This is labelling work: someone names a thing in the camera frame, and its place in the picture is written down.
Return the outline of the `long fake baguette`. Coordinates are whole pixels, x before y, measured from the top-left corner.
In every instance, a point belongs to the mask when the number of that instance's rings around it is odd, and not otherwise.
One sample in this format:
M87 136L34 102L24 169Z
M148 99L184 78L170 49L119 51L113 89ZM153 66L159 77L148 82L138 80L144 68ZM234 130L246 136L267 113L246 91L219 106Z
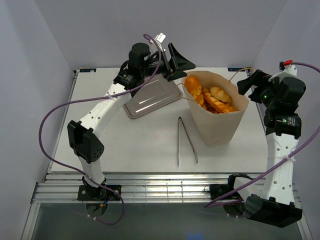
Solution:
M199 80L195 76L188 76L184 82L184 87L188 93L192 95L195 102L203 109L206 109L205 99L202 93L202 86Z

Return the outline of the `pale shell fake bread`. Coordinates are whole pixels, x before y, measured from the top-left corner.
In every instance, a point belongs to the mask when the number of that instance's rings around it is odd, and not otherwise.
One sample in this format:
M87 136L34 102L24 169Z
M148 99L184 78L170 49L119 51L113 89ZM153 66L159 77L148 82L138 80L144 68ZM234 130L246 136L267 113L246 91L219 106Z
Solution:
M220 87L213 86L209 89L210 94L223 103L232 103L233 99Z

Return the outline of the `cream paper bag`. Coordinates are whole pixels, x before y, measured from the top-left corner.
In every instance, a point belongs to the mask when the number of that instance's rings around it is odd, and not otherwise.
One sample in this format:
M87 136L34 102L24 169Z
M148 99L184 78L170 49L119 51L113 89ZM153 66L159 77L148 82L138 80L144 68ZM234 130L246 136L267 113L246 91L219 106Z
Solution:
M209 91L211 87L223 89L232 98L232 103L224 103L236 107L238 111L218 113L206 100L204 100L206 109L203 109L184 86L185 80L189 76L196 77L202 89L205 88ZM222 75L207 70L188 72L187 76L181 79L181 84L191 115L205 144L208 147L213 147L230 142L249 105L248 99L238 93L238 87Z

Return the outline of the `twisted fake bread front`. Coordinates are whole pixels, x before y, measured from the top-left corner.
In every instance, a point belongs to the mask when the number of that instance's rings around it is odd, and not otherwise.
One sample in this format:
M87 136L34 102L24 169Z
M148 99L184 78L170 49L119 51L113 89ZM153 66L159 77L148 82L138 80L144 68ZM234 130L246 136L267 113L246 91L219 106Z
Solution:
M227 114L238 111L236 107L226 105L225 103L213 97L207 88L202 89L202 94L205 101L220 114Z

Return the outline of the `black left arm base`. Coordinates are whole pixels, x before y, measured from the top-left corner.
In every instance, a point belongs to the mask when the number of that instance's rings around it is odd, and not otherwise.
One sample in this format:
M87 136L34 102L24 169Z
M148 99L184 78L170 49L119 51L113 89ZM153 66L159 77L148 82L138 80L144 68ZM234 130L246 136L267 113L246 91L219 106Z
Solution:
M116 192L121 195L121 185L107 185L107 188L113 190L106 190L101 187L92 187L91 185L81 185L78 189L77 200L78 201L119 201L120 197Z

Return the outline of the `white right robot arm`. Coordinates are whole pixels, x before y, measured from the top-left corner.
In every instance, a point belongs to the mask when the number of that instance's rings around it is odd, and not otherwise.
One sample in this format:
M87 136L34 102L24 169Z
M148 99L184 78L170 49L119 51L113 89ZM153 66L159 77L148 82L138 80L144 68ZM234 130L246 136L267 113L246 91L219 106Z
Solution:
M285 69L275 76L256 70L237 83L241 95L254 87L249 99L265 106L263 123L269 173L264 177L262 189L250 184L252 177L242 173L230 175L225 189L230 198L242 198L247 219L279 228L299 221L303 213L295 206L292 190L295 160L289 156L301 136L302 120L296 110L306 91L305 83L296 76L296 70Z

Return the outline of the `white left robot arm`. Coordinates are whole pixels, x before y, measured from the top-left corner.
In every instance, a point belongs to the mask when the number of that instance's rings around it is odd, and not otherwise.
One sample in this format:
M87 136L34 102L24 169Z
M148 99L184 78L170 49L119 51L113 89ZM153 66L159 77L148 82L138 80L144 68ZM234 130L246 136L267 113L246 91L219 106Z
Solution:
M82 182L91 198L101 200L107 193L106 179L100 163L105 147L100 141L100 135L116 112L132 99L138 86L144 84L147 77L161 74L170 82L185 77L187 70L196 67L172 43L168 44L168 50L170 59L167 59L162 49L151 53L147 44L134 44L128 60L122 64L106 93L106 99L95 105L79 121L72 120L68 123L69 146L81 163L85 173Z

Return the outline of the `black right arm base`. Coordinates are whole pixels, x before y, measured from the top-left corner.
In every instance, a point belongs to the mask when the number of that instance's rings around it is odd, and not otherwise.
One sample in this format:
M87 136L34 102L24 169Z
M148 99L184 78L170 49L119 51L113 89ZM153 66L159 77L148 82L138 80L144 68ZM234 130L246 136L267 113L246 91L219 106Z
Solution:
M227 194L232 189L227 184L208 184L204 187L203 192L210 195L210 199L214 200L224 194ZM233 193L231 195L223 198L224 200L237 200L239 199L238 193Z

